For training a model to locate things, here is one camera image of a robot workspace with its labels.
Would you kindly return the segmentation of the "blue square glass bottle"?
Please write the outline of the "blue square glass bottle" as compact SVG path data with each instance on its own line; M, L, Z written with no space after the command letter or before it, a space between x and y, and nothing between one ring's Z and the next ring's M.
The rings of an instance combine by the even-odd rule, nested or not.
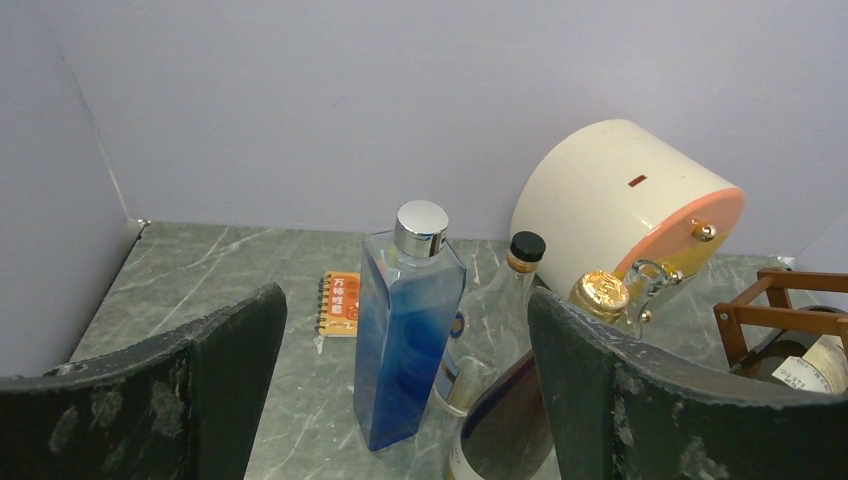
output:
M440 206L412 200L362 243L353 411L371 451L419 430L466 283L448 225Z

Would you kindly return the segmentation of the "clear glass bottle black cap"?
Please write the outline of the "clear glass bottle black cap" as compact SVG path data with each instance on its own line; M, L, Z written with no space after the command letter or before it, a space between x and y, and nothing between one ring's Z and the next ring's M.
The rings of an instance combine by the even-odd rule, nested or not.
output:
M537 233L514 233L492 281L463 296L433 384L435 398L450 414L466 416L482 393L530 350L527 304L545 251Z

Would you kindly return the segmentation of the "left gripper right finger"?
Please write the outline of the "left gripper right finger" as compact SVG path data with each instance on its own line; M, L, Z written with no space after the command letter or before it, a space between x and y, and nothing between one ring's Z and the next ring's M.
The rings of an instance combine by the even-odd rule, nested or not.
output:
M529 333L565 479L843 479L847 399L688 361L537 288Z

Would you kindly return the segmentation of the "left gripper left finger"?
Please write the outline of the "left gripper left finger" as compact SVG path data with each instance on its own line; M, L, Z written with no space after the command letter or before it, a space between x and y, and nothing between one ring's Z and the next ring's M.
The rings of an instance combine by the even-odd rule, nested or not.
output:
M287 317L269 283L121 350L1 381L5 479L240 479Z

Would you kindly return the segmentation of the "gold foil top bottle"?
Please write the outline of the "gold foil top bottle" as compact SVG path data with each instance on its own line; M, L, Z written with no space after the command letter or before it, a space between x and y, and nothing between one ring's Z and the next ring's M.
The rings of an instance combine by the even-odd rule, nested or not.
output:
M604 270L582 275L567 302L612 324L632 300L631 283ZM533 349L477 397L447 455L446 479L529 479L553 447Z

